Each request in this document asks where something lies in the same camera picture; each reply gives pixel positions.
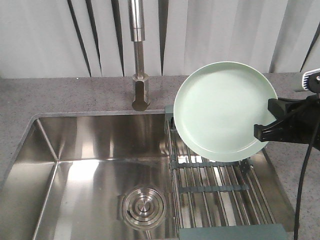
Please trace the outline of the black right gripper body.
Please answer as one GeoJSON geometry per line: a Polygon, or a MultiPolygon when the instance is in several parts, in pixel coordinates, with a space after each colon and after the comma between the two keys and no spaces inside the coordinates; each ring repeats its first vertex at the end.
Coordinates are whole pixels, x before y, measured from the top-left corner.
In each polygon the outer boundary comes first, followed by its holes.
{"type": "Polygon", "coordinates": [[[289,112],[294,113],[289,121],[290,143],[309,144],[320,118],[320,96],[314,94],[295,101],[289,112]]]}

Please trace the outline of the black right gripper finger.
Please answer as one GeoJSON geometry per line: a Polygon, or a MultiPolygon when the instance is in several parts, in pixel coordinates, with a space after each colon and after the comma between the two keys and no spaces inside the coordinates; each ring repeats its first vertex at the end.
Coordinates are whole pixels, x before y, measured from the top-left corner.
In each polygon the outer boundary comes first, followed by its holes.
{"type": "Polygon", "coordinates": [[[255,124],[253,136],[260,142],[290,142],[290,121],[278,119],[268,125],[255,124]]]}
{"type": "Polygon", "coordinates": [[[289,98],[270,98],[268,110],[276,120],[281,119],[300,105],[300,100],[289,98]]]}

